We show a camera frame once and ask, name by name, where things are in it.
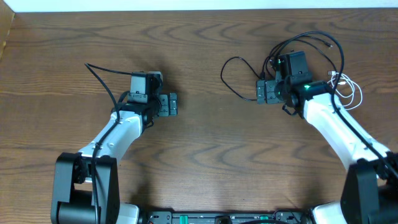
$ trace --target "white background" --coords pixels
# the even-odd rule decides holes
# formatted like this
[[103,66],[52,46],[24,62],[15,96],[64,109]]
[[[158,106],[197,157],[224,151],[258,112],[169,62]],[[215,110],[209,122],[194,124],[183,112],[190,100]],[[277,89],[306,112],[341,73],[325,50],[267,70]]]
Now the white background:
[[398,0],[4,0],[14,12],[398,7]]

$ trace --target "coiled white cable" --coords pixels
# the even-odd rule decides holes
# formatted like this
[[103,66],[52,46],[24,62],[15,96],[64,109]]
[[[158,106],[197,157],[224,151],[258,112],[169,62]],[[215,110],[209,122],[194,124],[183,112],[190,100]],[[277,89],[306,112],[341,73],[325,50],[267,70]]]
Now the coiled white cable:
[[[335,79],[336,79],[336,76],[337,76],[338,72],[332,71],[332,72],[328,72],[328,74],[331,75],[330,80],[328,81],[328,83],[331,83],[331,87],[334,87],[334,86],[335,86]],[[351,80],[347,75],[345,75],[344,73],[341,74],[340,80],[344,80],[344,81],[340,81],[337,85],[345,85],[345,84],[348,84],[349,87],[351,88],[351,91],[352,91],[350,95],[345,96],[345,95],[341,94],[341,93],[336,89],[336,93],[339,94],[341,97],[343,97],[343,98],[349,98],[349,97],[351,97],[351,101],[350,101],[348,104],[343,105],[343,106],[344,106],[344,107],[347,107],[347,106],[349,106],[349,105],[351,105],[351,104],[353,103],[354,97],[355,97],[355,88],[357,87],[358,90],[359,90],[359,94],[360,94],[361,99],[360,99],[360,101],[359,101],[359,103],[358,103],[357,105],[355,105],[355,106],[353,106],[353,107],[351,107],[351,108],[346,108],[346,110],[352,110],[352,109],[354,109],[354,108],[359,107],[360,104],[362,103],[362,99],[363,99],[361,87],[360,87],[356,82],[352,81],[352,80]]]

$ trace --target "wooden tabletop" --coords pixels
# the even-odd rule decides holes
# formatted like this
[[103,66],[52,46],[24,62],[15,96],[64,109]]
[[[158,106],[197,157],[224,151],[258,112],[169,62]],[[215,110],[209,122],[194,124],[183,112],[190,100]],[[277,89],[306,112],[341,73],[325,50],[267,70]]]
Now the wooden tabletop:
[[[121,201],[174,210],[264,211],[339,200],[345,169],[318,131],[282,105],[257,105],[220,80],[244,57],[256,71],[273,46],[308,30],[335,36],[361,85],[350,111],[397,152],[398,10],[258,10],[17,14],[0,62],[0,222],[49,223],[54,164],[109,120],[112,102],[84,63],[161,71],[179,114],[161,118],[119,166]],[[340,66],[336,47],[317,44]],[[330,64],[304,50],[317,80]],[[98,72],[118,97],[128,76]],[[225,79],[255,97],[239,60]]]

